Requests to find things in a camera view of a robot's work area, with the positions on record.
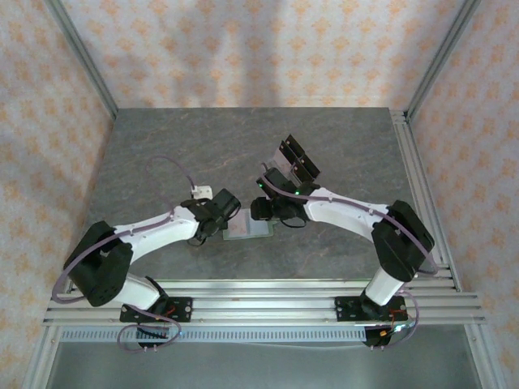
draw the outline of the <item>gray stone tabletop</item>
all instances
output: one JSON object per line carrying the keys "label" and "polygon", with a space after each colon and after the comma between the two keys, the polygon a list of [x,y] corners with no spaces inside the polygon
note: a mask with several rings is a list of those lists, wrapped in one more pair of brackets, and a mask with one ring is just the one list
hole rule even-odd
{"label": "gray stone tabletop", "polygon": [[[321,170],[317,183],[371,203],[412,203],[388,109],[121,109],[114,124],[87,216],[128,224],[167,211],[150,190],[150,156],[178,159],[197,185],[226,188],[244,208],[263,192],[255,184],[280,141],[292,134]],[[167,161],[152,173],[174,204],[190,197],[189,183]],[[201,247],[176,242],[134,263],[138,276],[164,279],[371,278],[378,268],[372,244],[330,224],[304,229],[274,225],[274,236]]]}

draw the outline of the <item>granite surface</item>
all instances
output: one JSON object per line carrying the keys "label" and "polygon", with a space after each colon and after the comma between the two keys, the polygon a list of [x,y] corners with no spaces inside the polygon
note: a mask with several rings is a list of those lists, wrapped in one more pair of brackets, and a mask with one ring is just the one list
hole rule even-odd
{"label": "granite surface", "polygon": [[[167,210],[150,191],[150,156],[178,159],[197,185],[230,190],[250,207],[263,194],[255,184],[260,162],[292,134],[322,171],[317,183],[372,203],[412,203],[388,109],[121,109],[92,195],[87,225],[147,219]],[[167,161],[152,174],[173,204],[190,197],[189,184]],[[274,226],[273,237],[202,247],[176,242],[131,267],[155,279],[371,278],[378,268],[372,244],[330,224],[304,229]]]}

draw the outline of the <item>metal enclosure frame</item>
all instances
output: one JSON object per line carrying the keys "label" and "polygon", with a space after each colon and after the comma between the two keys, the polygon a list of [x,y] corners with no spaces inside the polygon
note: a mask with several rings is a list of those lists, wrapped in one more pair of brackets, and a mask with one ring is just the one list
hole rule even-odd
{"label": "metal enclosure frame", "polygon": [[[118,107],[91,59],[60,0],[45,0],[66,36],[72,50],[87,71],[93,86],[113,118]],[[410,107],[392,111],[392,120],[418,214],[436,239],[433,258],[440,266],[438,277],[419,277],[413,288],[422,308],[422,324],[462,324],[470,342],[472,357],[483,389],[505,388],[492,334],[486,325],[476,293],[463,293],[456,268],[435,211],[427,177],[410,129],[426,94],[446,63],[465,26],[480,0],[465,0],[454,24],[424,75]],[[365,280],[220,280],[162,281],[169,293],[190,295],[199,308],[193,313],[191,327],[212,329],[218,326],[242,327],[261,325],[290,328],[304,323],[312,328],[337,326],[332,298],[337,295],[358,295]],[[67,295],[77,294],[67,290]],[[29,363],[23,388],[46,387],[64,329],[70,326],[116,327],[118,308],[113,304],[93,309],[86,304],[57,306],[53,302],[45,314],[45,329]],[[348,323],[363,327],[365,323]]]}

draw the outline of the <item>patterned wallpaper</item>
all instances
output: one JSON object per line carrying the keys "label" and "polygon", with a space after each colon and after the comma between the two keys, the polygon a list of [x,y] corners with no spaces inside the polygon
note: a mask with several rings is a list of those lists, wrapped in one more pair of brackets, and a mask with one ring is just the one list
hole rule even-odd
{"label": "patterned wallpaper", "polygon": [[482,2],[413,123],[464,288],[519,385],[519,6]]}
{"label": "patterned wallpaper", "polygon": [[462,0],[66,0],[122,108],[405,109]]}
{"label": "patterned wallpaper", "polygon": [[0,6],[0,387],[24,379],[111,127],[41,0]]}

